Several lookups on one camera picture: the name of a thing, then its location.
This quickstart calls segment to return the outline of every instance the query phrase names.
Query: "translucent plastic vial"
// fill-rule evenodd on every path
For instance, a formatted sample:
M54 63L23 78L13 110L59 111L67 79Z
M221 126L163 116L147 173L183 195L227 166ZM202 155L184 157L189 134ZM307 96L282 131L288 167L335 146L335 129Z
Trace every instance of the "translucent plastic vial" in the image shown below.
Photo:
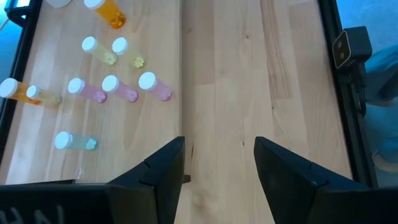
M145 65L144 58L124 37L119 37L113 42L112 50L116 55L123 56L134 68L142 68Z
M25 103L32 103L34 105L42 104L41 100L30 99L26 96L26 90L28 85L21 83L13 78L6 78L0 84L0 96L3 98L9 98L13 100L22 101Z
M97 148L98 141L89 136L81 136L79 134L62 131L55 137L54 144L57 149L81 149L90 151Z
M85 0L85 5L105 19L114 29L122 27L126 22L126 15L119 9L114 0Z
M164 85L155 74L146 72L139 77L138 85L145 91L148 91L162 101L167 101L172 97L172 89Z
M26 96L34 100L40 100L44 106L48 107L56 107L62 101L60 95L52 93L51 91L42 90L35 85L31 85L26 90Z
M68 91L71 94L80 95L97 103L104 103L107 98L107 95L103 90L86 83L81 78L74 78L70 80L68 84Z
M118 60L118 57L112 51L98 43L94 37L86 37L81 43L81 47L85 52L92 54L95 58L108 65L114 65Z
M138 99L138 92L124 84L120 79L114 75L108 75L102 82L102 89L108 93L114 93L119 97L135 102Z

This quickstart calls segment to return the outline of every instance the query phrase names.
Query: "white bottle cap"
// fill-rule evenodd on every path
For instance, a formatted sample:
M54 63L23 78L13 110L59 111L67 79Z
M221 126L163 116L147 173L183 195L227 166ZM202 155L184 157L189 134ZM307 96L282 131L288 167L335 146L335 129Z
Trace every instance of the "white bottle cap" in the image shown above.
M117 38L112 44L112 50L117 55L122 55L129 48L129 42L124 37Z
M74 78L68 84L68 91L72 94L79 94L85 87L85 81L81 78Z
M18 81L13 78L6 78L0 84L0 96L4 98L11 97L18 89Z
M31 85L27 90L26 90L26 96L29 98L36 98L37 95L40 92L40 88L35 86L35 85Z
M95 10L101 7L105 3L105 0L85 0L85 5L91 10Z
M153 90L157 84L156 76L153 72L146 72L139 77L138 85L143 90Z
M87 53L92 53L97 48L98 41L94 37L86 37L81 43L82 49Z
M57 149L67 149L72 144L73 136L69 132L61 131L55 137L55 147Z
M104 91L113 93L115 92L118 87L119 87L119 79L114 76L114 75L108 75L107 77L104 78L102 81L102 89Z

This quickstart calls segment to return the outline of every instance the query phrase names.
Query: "light wood grain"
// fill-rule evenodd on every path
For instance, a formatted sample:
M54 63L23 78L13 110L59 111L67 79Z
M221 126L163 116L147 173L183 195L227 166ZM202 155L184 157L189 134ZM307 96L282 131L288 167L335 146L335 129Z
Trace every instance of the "light wood grain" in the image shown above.
M351 177L316 0L186 0L183 133L192 183L176 223L273 223L264 136Z
M7 184L77 177L80 182L107 182L181 135L180 0L116 2L127 14L126 24L118 30L83 1L61 9L43 2L24 82L60 93L64 101L57 110L17 105L6 146L9 160L1 167ZM139 91L135 103L108 95L99 105L67 94L73 77L100 87L105 76L115 74L138 88L144 70L129 68L122 60L109 67L84 53L81 42L89 35L109 48L117 37L130 40L147 58L144 70L153 71L173 88L172 99L163 102ZM59 131L93 136L99 139L99 148L96 152L56 150L53 139Z

